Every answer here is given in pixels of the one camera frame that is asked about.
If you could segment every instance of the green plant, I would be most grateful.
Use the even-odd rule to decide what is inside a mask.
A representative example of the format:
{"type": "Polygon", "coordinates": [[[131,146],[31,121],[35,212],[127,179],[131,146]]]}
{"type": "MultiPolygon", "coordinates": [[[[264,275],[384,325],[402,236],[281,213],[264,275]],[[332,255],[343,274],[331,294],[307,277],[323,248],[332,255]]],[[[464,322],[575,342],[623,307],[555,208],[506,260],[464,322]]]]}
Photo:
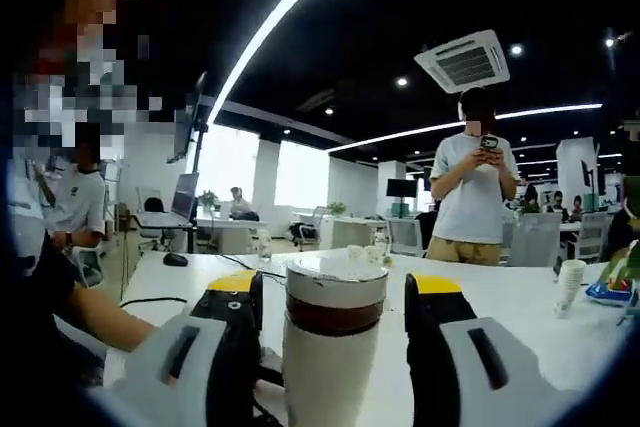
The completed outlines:
{"type": "Polygon", "coordinates": [[[330,215],[342,215],[347,211],[347,206],[342,202],[330,202],[327,211],[330,215]]]}
{"type": "Polygon", "coordinates": [[[202,195],[198,197],[198,203],[205,209],[212,208],[216,200],[218,200],[218,197],[210,190],[205,190],[202,195]]]}

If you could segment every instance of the black ceiling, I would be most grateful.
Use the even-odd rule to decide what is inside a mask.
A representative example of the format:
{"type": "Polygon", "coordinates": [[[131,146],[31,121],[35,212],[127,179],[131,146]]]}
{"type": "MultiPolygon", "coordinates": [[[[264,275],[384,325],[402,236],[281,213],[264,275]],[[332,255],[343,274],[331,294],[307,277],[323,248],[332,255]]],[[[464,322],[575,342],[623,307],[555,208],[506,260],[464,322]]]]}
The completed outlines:
{"type": "MultiPolygon", "coordinates": [[[[167,115],[182,108],[203,71],[215,96],[242,50],[279,0],[127,0],[118,5],[106,47],[125,61],[127,83],[138,95],[163,97],[167,115]],[[138,58],[138,36],[149,36],[149,59],[138,58]]],[[[514,146],[557,143],[593,135],[601,151],[618,151],[610,135],[619,125],[638,68],[634,34],[615,49],[608,36],[636,31],[635,0],[301,0],[262,45],[230,99],[290,117],[355,140],[457,120],[457,96],[447,95],[415,63],[422,49],[484,29],[498,35],[511,80],[491,87],[498,113],[537,107],[603,102],[603,109],[498,122],[514,146]],[[519,43],[524,54],[508,55],[519,43]],[[409,85],[399,89],[395,79],[409,85]],[[327,101],[300,109],[315,95],[327,101]],[[324,113],[331,107],[332,116],[324,113]]],[[[227,125],[273,133],[279,126],[222,114],[227,125]]],[[[429,157],[456,130],[437,131],[349,149],[336,155],[371,161],[429,157]]],[[[292,132],[318,147],[336,144],[292,132]]],[[[527,151],[529,158],[553,152],[527,151]]]]}

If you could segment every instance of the brown cup band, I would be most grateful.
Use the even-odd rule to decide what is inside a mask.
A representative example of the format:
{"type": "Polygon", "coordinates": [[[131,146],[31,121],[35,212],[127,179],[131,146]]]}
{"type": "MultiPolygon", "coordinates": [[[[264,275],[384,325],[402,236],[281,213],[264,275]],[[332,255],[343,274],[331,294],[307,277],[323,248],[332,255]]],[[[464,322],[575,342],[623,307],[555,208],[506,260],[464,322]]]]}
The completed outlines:
{"type": "Polygon", "coordinates": [[[380,320],[383,303],[339,309],[309,304],[287,293],[289,320],[306,332],[327,337],[346,337],[371,329],[380,320]]]}

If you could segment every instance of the white desk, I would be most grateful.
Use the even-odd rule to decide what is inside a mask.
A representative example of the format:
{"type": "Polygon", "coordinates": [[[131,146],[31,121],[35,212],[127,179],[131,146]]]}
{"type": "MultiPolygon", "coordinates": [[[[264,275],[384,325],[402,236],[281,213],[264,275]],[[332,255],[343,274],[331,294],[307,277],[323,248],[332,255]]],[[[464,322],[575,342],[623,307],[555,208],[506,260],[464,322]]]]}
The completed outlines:
{"type": "Polygon", "coordinates": [[[208,212],[198,209],[196,217],[198,226],[212,228],[218,239],[218,252],[225,255],[246,254],[250,246],[250,229],[267,229],[266,222],[253,220],[220,219],[214,213],[213,217],[208,212]]]}
{"type": "Polygon", "coordinates": [[[384,220],[325,216],[320,223],[320,250],[340,249],[348,245],[366,247],[373,243],[373,229],[386,226],[384,220]]]}
{"type": "Polygon", "coordinates": [[[582,222],[571,222],[560,224],[560,232],[580,232],[582,222]]]}
{"type": "MultiPolygon", "coordinates": [[[[227,259],[211,255],[186,255],[187,267],[169,267],[164,254],[146,253],[125,292],[124,301],[148,297],[177,296],[195,303],[207,284],[242,268],[227,259]]],[[[346,249],[278,254],[272,269],[284,273],[286,262],[314,257],[346,259],[346,249]]],[[[585,390],[607,366],[628,332],[616,327],[621,311],[594,304],[579,294],[569,319],[552,315],[557,284],[550,268],[480,267],[414,257],[392,256],[385,311],[380,320],[374,367],[362,405],[358,426],[410,427],[413,425],[413,389],[406,363],[407,336],[404,332],[404,281],[409,271],[442,275],[458,282],[479,317],[494,317],[538,356],[540,371],[557,388],[585,390]]],[[[243,257],[249,265],[256,260],[243,257]]],[[[587,266],[586,281],[595,280],[603,264],[587,266]]],[[[263,344],[282,355],[284,287],[272,279],[264,281],[263,344]]],[[[175,302],[132,304],[126,310],[154,325],[162,325],[183,309],[175,302]]],[[[126,354],[110,349],[105,365],[105,385],[124,372],[126,354]]],[[[258,401],[285,419],[281,389],[259,383],[258,401]]]]}

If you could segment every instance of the ceiling air conditioner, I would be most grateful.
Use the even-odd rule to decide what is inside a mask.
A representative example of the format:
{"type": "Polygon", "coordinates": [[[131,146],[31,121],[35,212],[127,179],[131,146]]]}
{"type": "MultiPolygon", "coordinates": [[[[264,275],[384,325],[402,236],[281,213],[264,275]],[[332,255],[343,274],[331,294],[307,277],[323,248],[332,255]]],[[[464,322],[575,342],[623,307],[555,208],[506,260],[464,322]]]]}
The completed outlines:
{"type": "Polygon", "coordinates": [[[448,94],[509,80],[509,68],[493,30],[483,30],[415,57],[448,94]]]}

